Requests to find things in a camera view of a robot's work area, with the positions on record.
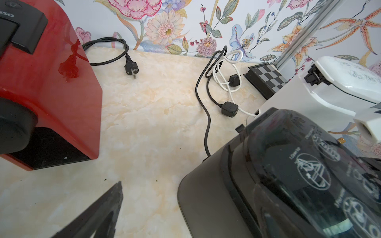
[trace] black drip tray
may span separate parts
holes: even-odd
[[[10,155],[34,169],[90,160],[54,130],[46,127],[35,128],[28,146]]]

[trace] floral wallpaper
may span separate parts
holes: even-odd
[[[243,61],[260,63],[275,61],[327,0],[56,1],[81,43],[113,36],[134,50],[196,57],[227,45],[242,50]]]
[[[283,64],[280,72],[292,80],[308,70],[321,56],[335,56],[361,64],[381,76],[381,1],[346,0],[321,24],[298,52]],[[296,34],[283,36],[283,41]],[[283,45],[273,48],[281,51]],[[374,144],[359,133],[354,122],[343,121],[341,127],[329,133],[350,151],[360,157],[380,158],[381,144]]]

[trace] power cord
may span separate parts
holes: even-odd
[[[128,75],[132,75],[132,76],[134,76],[134,78],[136,78],[136,74],[139,72],[139,68],[138,68],[138,65],[134,61],[132,61],[130,56],[128,55],[127,52],[130,48],[128,47],[128,44],[126,43],[126,41],[124,39],[117,39],[114,37],[103,37],[103,38],[100,38],[98,40],[92,40],[92,41],[86,42],[85,44],[82,45],[82,48],[84,51],[86,51],[93,44],[102,43],[102,42],[115,42],[115,41],[123,44],[123,46],[124,46],[124,52],[123,53],[121,53],[119,56],[117,56],[113,59],[110,59],[108,61],[101,62],[101,63],[90,63],[90,65],[99,66],[99,65],[109,64],[109,63],[112,63],[114,61],[117,61],[118,59],[120,59],[124,55],[126,55],[126,65],[124,66],[124,69],[126,70],[126,73]]]
[[[207,129],[205,131],[205,136],[204,136],[204,148],[205,148],[205,152],[206,154],[208,155],[208,157],[210,157],[210,152],[209,152],[209,148],[208,148],[208,135],[209,135],[209,129],[210,129],[210,123],[211,123],[211,118],[210,118],[210,114],[208,112],[208,110],[206,109],[206,107],[204,106],[204,104],[202,103],[200,97],[199,97],[199,93],[197,91],[197,88],[199,86],[199,83],[201,81],[201,78],[203,77],[204,73],[205,73],[205,77],[208,78],[208,81],[207,81],[207,93],[208,93],[208,96],[209,98],[212,100],[212,102],[214,104],[216,104],[218,107],[221,108],[221,112],[222,114],[224,115],[227,115],[229,117],[234,117],[236,114],[237,114],[237,111],[241,111],[242,113],[246,114],[246,115],[249,115],[249,116],[253,116],[255,117],[256,115],[255,114],[251,114],[251,113],[248,113],[246,111],[244,111],[243,109],[241,109],[237,104],[235,104],[234,102],[234,99],[233,99],[233,96],[232,96],[232,93],[233,92],[236,92],[238,91],[240,88],[241,88],[241,85],[242,85],[242,78],[241,78],[241,75],[237,69],[237,67],[234,65],[236,63],[238,63],[242,57],[243,57],[243,52],[241,50],[234,50],[232,52],[230,52],[229,54],[226,54],[227,52],[227,46],[224,46],[223,50],[222,51],[216,51],[211,59],[209,60],[208,64],[206,65],[206,67],[204,68],[204,70],[202,71],[199,79],[197,80],[197,83],[196,83],[196,88],[195,88],[195,92],[196,92],[196,97],[199,101],[199,103],[201,104],[201,107],[204,109],[205,113],[207,114],[208,116],[208,125],[207,125]],[[217,57],[217,59],[211,64],[211,62],[213,61],[213,59],[215,58],[215,56],[219,54],[219,56]],[[232,61],[232,60],[229,60],[227,57],[229,55],[232,55],[232,54],[239,54],[239,57],[237,58],[237,60],[235,61]],[[229,79],[229,82],[226,81],[225,77],[222,75],[222,72],[220,70],[221,66],[222,66],[222,63],[226,61],[228,63],[230,63],[233,68],[235,69],[235,71],[237,72],[236,75],[232,75]],[[224,80],[224,82],[221,82],[217,76],[217,73],[219,73],[219,75],[222,77],[222,79]],[[210,91],[209,91],[209,82],[210,82],[210,79],[213,77],[214,81],[216,83],[218,83],[220,85],[220,87],[222,89],[224,89],[225,91],[227,91],[229,93],[229,97],[231,99],[232,102],[225,102],[224,104],[221,104],[221,103],[218,103],[216,100],[213,99],[213,97],[211,96],[210,94]],[[230,89],[230,86],[229,85],[234,85],[234,86],[238,86],[238,88],[234,89],[234,90],[231,90]]]
[[[206,107],[204,106],[204,104],[202,103],[201,99],[200,99],[200,96],[199,96],[199,93],[197,91],[197,88],[199,87],[199,83],[202,79],[202,76],[204,75],[205,71],[207,70],[207,68],[209,67],[209,65],[211,64],[211,62],[213,61],[214,57],[219,54],[219,56],[217,57],[217,59],[213,62],[213,64],[210,66],[210,68],[208,69],[208,71],[206,72],[205,74],[205,77],[209,78],[209,76],[207,76],[208,72],[212,69],[212,67],[217,63],[217,61],[221,58],[221,56],[223,54],[226,54],[226,51],[227,51],[227,46],[224,46],[223,50],[220,51],[216,51],[212,57],[210,58],[208,64],[205,66],[204,70],[202,71],[199,79],[197,80],[197,83],[196,83],[196,88],[195,88],[195,92],[196,92],[196,97],[197,97],[197,100],[199,101],[199,103],[201,104],[201,107],[204,109],[205,113],[207,114],[208,116],[208,125],[207,125],[207,129],[205,131],[205,136],[204,136],[204,147],[205,147],[205,152],[207,153],[208,157],[210,156],[210,152],[209,152],[209,149],[208,149],[208,134],[209,134],[209,129],[210,129],[210,114],[208,112],[208,110],[206,109]]]

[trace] marble countertop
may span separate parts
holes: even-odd
[[[120,49],[92,47],[90,62],[112,59]],[[0,237],[51,237],[112,185],[122,182],[123,203],[115,237],[191,237],[177,203],[181,179],[207,155],[207,115],[195,96],[197,79],[209,59],[129,51],[137,79],[125,73],[124,57],[94,72],[103,89],[101,145],[92,161],[25,171],[0,159]],[[238,63],[241,75],[251,63]],[[234,74],[223,67],[224,76]],[[254,113],[265,102],[243,77],[235,102]],[[213,154],[246,125],[247,116],[221,114],[209,99],[203,78],[199,95],[211,115],[208,138]],[[213,80],[213,97],[228,94]]]

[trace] chess board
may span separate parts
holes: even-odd
[[[244,74],[244,76],[266,100],[288,82],[275,66],[269,63],[249,67],[249,72]]]

